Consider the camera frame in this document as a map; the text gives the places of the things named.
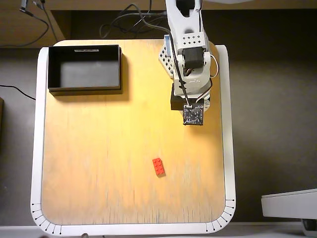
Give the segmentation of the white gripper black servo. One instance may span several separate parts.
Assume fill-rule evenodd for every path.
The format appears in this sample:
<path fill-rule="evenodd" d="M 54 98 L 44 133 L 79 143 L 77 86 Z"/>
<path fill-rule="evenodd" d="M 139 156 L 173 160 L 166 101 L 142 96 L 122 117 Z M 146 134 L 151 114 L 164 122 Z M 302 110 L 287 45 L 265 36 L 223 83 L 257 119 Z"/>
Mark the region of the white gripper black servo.
<path fill-rule="evenodd" d="M 204 103 L 204 100 L 210 99 L 211 81 L 205 85 L 198 82 L 188 82 L 185 83 L 186 93 L 188 97 L 188 102 L 190 105 L 194 103 Z M 183 94 L 181 85 L 176 85 L 176 92 L 174 90 L 174 83 L 171 88 L 170 96 L 170 108 L 174 111 L 182 111 L 183 105 L 187 104 L 185 96 Z"/>

